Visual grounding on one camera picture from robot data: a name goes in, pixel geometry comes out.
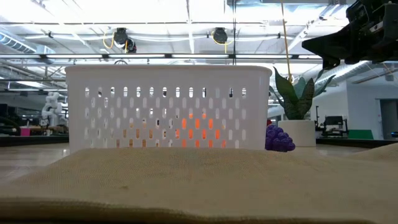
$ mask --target yellow cable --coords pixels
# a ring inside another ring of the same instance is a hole
[[[289,73],[289,82],[293,82],[292,74],[290,72],[290,60],[289,60],[289,48],[287,46],[287,38],[286,38],[286,25],[285,25],[285,12],[284,12],[284,2],[280,0],[280,6],[282,8],[282,22],[284,23],[284,35],[285,35],[285,48],[286,48],[286,59],[287,59],[287,71]]]
[[[111,48],[113,47],[114,32],[113,32],[113,34],[112,34],[112,43],[111,43],[111,46],[110,46],[110,47],[109,47],[108,45],[106,45],[106,43],[105,43],[105,35],[106,35],[106,33],[104,32],[104,38],[102,38],[102,43],[104,43],[104,46],[105,46],[107,49],[111,49]]]
[[[231,40],[229,43],[225,43],[225,44],[220,44],[218,43],[215,39],[214,39],[214,31],[211,33],[211,38],[213,39],[214,43],[218,44],[218,45],[224,45],[224,51],[226,53],[226,46],[229,44],[232,44],[232,42],[234,42],[234,40]]]

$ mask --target white planter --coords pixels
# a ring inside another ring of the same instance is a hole
[[[289,134],[296,147],[315,147],[315,123],[313,121],[279,121],[278,127]]]

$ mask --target snake plant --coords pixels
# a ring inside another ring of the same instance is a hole
[[[312,106],[312,98],[324,92],[326,86],[331,82],[333,77],[335,77],[332,75],[322,86],[315,89],[315,82],[322,76],[323,70],[318,73],[315,82],[313,81],[313,78],[310,78],[308,82],[305,82],[305,79],[300,77],[298,82],[293,85],[287,79],[279,75],[279,72],[275,67],[274,69],[276,88],[283,98],[283,101],[278,95],[276,95],[273,87],[270,86],[269,89],[273,94],[275,94],[279,104],[284,108],[286,117],[289,120],[304,119],[304,115]]]

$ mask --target orange object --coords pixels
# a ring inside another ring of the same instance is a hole
[[[195,127],[196,127],[197,129],[200,129],[200,120],[199,120],[199,119],[196,119],[196,120],[195,120]]]
[[[213,119],[209,119],[209,129],[213,129]]]
[[[187,119],[183,118],[182,119],[182,129],[186,129],[187,128]]]
[[[216,130],[216,139],[220,139],[220,130],[219,129]]]

